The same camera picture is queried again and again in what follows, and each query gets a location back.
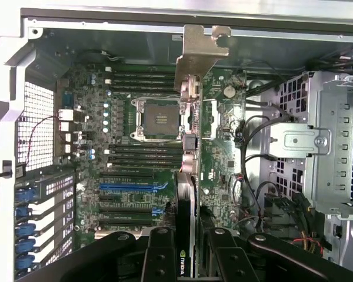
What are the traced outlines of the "blue expansion slot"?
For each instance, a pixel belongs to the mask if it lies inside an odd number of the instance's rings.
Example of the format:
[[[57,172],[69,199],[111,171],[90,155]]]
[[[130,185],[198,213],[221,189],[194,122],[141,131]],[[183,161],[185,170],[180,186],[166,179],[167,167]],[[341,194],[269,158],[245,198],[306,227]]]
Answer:
[[[154,184],[118,184],[118,183],[101,183],[100,190],[105,191],[127,191],[127,192],[157,192],[166,188],[168,183],[154,185]]]

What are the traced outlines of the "CPU socket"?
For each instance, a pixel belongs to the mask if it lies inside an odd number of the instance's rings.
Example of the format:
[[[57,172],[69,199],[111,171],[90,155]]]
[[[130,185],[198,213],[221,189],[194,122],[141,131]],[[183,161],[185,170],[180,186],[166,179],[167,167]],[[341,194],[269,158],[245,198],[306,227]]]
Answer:
[[[129,137],[143,143],[176,143],[184,131],[186,104],[175,95],[143,96],[131,100],[135,107],[135,130]]]

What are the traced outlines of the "metal socket cover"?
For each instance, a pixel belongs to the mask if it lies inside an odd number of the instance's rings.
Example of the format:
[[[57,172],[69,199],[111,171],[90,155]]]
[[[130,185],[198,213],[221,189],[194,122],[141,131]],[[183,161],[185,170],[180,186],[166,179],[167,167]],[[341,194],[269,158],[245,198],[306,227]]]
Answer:
[[[206,106],[205,113],[208,117],[208,124],[210,126],[209,133],[206,134],[205,139],[214,140],[217,138],[217,130],[220,125],[221,114],[218,112],[218,101],[215,99],[203,100],[203,105]]]

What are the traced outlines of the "green motherboard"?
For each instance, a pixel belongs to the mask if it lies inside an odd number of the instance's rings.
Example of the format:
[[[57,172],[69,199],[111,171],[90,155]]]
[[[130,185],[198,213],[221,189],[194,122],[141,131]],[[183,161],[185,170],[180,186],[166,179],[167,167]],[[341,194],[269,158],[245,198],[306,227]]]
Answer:
[[[76,130],[65,134],[65,151],[76,167],[78,237],[93,241],[113,231],[139,233],[146,227],[172,224],[177,206],[175,174],[182,163],[182,142],[143,143],[129,137],[135,130],[131,100],[175,95],[174,69],[163,66],[77,65],[67,74],[63,112],[83,113]],[[223,90],[233,86],[228,99]],[[205,139],[210,126],[202,102],[201,178],[199,207],[206,206],[214,223],[237,227],[247,211],[240,208],[240,151],[236,141],[244,122],[245,72],[212,69],[203,78],[203,100],[218,101],[221,114],[217,138]],[[164,184],[157,192],[100,190],[101,183]]]

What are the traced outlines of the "metal drive cage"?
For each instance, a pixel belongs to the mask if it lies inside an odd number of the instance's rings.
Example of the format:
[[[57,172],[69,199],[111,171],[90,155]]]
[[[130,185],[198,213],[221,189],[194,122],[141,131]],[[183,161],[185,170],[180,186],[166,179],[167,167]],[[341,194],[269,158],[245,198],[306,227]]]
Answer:
[[[271,126],[269,154],[302,160],[302,192],[313,207],[353,221],[353,76],[316,72],[301,88],[307,112]]]

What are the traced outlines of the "open black PC case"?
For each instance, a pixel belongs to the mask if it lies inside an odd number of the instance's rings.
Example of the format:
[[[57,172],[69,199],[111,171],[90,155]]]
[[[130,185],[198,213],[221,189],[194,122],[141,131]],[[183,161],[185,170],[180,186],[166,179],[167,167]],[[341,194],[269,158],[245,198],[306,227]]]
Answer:
[[[118,232],[83,241],[75,230],[79,176],[64,137],[84,114],[62,111],[66,74],[88,64],[163,66],[175,83],[185,25],[206,35],[229,27],[217,40],[229,55],[212,69],[247,77],[236,141],[247,213],[223,228],[243,239],[270,234],[353,271],[353,221],[313,207],[302,160],[269,154],[271,126],[307,112],[309,77],[353,76],[353,0],[0,0],[0,282],[23,282]],[[171,229],[176,255],[175,215],[172,224],[124,232],[139,239]]]

